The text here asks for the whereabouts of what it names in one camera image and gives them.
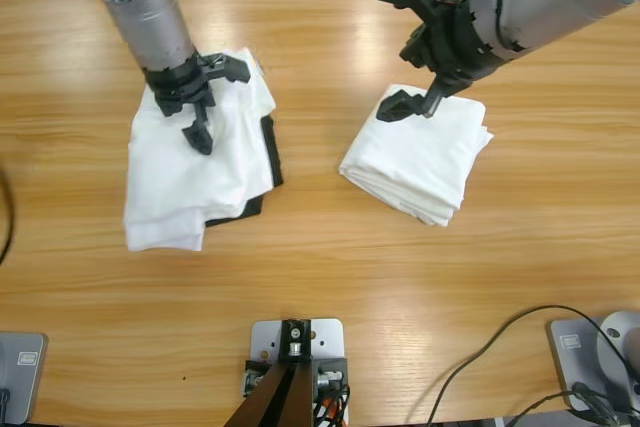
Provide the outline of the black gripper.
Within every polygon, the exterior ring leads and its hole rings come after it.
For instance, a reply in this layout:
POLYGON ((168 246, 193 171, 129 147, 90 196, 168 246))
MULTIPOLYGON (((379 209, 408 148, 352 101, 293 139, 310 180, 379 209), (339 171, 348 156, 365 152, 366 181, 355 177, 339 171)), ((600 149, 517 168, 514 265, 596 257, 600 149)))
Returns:
POLYGON ((412 32, 400 57, 416 68, 428 68, 436 77, 425 98, 423 94, 410 95, 405 90, 385 97, 376 119, 387 123, 412 115, 431 118, 443 99, 501 66, 501 59, 493 53, 491 45, 483 42, 475 31, 476 15, 469 0, 409 0, 407 7, 422 24, 412 32))
POLYGON ((165 117, 182 111, 184 104, 193 104, 195 120, 182 129, 189 145, 202 155, 210 155, 213 139, 208 130, 207 107, 214 107, 215 100, 206 76, 204 63, 194 53, 183 64, 162 71, 143 70, 147 85, 165 117))

